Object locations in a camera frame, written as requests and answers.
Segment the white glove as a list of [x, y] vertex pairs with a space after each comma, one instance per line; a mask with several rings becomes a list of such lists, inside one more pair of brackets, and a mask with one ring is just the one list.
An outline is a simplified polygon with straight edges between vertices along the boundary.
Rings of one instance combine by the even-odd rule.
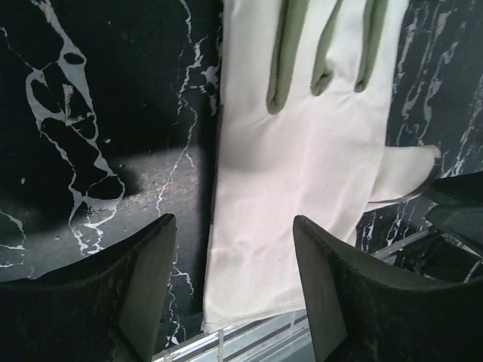
[[348, 244], [420, 195], [435, 146], [389, 147], [406, 1], [226, 1], [206, 333], [304, 307], [295, 216]]

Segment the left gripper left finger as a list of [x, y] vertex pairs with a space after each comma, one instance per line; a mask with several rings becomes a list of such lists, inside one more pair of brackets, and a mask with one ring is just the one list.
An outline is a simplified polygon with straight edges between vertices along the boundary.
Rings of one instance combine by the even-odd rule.
[[1, 285], [3, 361], [150, 361], [177, 235], [165, 214], [40, 278]]

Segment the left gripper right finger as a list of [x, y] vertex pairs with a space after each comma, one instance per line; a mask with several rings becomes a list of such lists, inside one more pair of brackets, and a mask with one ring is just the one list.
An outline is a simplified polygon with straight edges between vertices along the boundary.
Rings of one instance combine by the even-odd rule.
[[296, 216], [294, 245], [318, 361], [480, 361], [482, 280], [417, 275]]

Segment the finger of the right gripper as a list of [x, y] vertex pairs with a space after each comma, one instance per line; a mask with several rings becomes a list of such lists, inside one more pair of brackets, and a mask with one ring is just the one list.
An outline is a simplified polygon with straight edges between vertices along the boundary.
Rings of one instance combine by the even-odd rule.
[[435, 180], [424, 192], [435, 206], [426, 220], [482, 254], [482, 172]]

